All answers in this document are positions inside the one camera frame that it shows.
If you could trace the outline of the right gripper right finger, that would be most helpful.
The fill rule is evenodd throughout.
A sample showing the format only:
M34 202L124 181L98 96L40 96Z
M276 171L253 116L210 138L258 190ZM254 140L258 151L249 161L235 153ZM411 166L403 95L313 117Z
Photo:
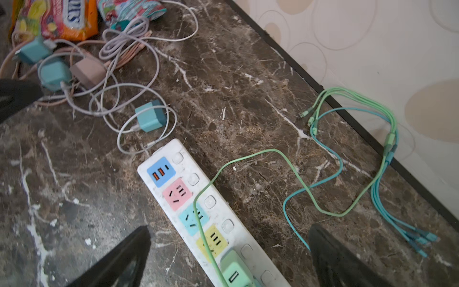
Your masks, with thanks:
M308 233L314 269L322 287L390 287L320 224Z

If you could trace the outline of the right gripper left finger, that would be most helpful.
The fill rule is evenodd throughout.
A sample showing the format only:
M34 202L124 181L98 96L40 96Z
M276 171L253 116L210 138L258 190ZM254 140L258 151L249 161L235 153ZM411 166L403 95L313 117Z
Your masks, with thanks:
M69 286L138 287L150 247L149 229L140 226Z

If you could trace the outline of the white multicolour power strip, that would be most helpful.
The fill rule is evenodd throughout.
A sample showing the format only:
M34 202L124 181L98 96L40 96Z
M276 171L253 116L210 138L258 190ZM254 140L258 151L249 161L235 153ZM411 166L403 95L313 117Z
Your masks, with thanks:
M180 140L161 147L137 172L214 286L223 284L212 264L221 271L221 260L232 249L256 287L289 286Z

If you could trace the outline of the light green charger plug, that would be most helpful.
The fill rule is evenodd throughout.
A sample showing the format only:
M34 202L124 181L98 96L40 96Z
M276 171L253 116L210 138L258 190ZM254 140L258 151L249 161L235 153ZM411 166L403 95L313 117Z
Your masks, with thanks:
M221 271L229 287L255 287L253 274L233 249L222 258Z

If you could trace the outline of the pink charger plug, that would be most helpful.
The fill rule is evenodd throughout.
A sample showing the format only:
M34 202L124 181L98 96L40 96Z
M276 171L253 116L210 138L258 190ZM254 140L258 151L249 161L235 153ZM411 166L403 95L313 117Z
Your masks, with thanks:
M98 61L89 57L75 63L69 70L86 89L96 87L106 77L105 67Z

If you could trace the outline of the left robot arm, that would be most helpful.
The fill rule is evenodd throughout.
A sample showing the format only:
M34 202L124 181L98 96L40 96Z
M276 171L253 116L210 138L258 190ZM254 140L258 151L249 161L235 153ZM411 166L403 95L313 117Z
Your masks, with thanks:
M1 124L43 96L41 86L32 81L1 79Z

